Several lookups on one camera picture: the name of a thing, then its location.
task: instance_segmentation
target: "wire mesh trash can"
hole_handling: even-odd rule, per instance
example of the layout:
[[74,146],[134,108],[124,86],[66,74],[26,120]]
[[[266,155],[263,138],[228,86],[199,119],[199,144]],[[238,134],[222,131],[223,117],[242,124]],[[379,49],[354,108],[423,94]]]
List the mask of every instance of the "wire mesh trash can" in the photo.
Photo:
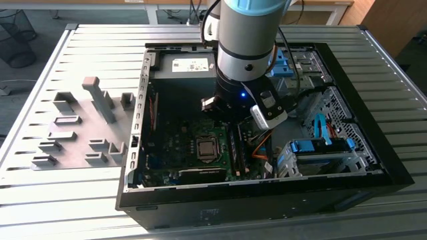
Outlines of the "wire mesh trash can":
[[16,69],[30,66],[36,61],[36,54],[20,29],[11,23],[0,23],[0,59]]
[[0,24],[14,24],[27,41],[36,38],[38,34],[26,12],[20,9],[0,9]]

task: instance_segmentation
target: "barcode label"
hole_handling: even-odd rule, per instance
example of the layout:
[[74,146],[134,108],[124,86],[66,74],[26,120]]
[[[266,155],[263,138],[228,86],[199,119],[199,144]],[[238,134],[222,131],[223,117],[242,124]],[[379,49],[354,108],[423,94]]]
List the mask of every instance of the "barcode label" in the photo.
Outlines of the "barcode label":
[[270,173],[272,173],[272,171],[274,171],[274,167],[272,167],[272,165],[266,161],[266,164],[264,164],[264,168],[267,169],[267,171],[270,172]]
[[143,4],[144,0],[124,0],[126,3]]
[[178,58],[172,61],[172,72],[207,72],[210,64],[207,58]]

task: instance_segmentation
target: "sticker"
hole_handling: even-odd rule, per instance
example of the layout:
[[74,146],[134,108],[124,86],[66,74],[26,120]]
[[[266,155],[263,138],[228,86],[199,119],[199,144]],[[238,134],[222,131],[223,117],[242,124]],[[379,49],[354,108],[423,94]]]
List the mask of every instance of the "sticker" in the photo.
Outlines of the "sticker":
[[207,72],[210,64],[207,58],[176,58],[172,61],[172,72]]
[[206,100],[203,102],[203,106],[210,105],[211,103],[214,103],[215,97],[211,97],[208,100]]
[[268,171],[270,173],[272,173],[274,167],[272,167],[272,165],[271,165],[268,162],[266,162],[264,168],[267,169],[267,171]]
[[200,220],[212,221],[219,218],[220,209],[206,209],[200,211]]

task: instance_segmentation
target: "slotted aluminum surface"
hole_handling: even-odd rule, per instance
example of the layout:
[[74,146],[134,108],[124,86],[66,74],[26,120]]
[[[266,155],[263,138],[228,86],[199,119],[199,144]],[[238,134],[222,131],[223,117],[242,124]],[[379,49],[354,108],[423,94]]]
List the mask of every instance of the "slotted aluminum surface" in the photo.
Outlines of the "slotted aluminum surface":
[[[136,91],[144,44],[196,42],[199,27],[80,25],[62,36],[0,150],[0,238],[426,239],[426,97],[368,32],[340,26],[286,26],[283,31],[291,42],[330,44],[414,177],[413,186],[336,214],[147,232],[115,210],[119,167],[32,171],[12,149],[35,148],[39,140],[22,138],[27,133],[38,137],[44,129],[30,123],[52,120],[55,108],[40,99],[46,91],[67,90],[82,76],[98,76],[108,91]],[[248,206],[248,211],[258,207]]]

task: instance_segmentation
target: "green circuit board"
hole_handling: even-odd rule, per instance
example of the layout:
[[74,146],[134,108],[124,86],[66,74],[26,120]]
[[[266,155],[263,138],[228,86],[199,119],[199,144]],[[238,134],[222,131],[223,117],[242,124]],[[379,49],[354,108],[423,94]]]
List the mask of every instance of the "green circuit board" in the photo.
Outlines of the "green circuit board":
[[[250,124],[242,125],[243,140],[254,136]],[[215,145],[215,159],[200,159],[202,144]],[[175,186],[180,170],[188,169],[223,169],[226,182],[259,179],[263,161],[251,159],[248,172],[236,173],[234,158],[230,151],[227,125],[206,119],[195,122],[166,122],[163,147],[156,154],[150,154],[147,159],[146,182],[151,187]]]

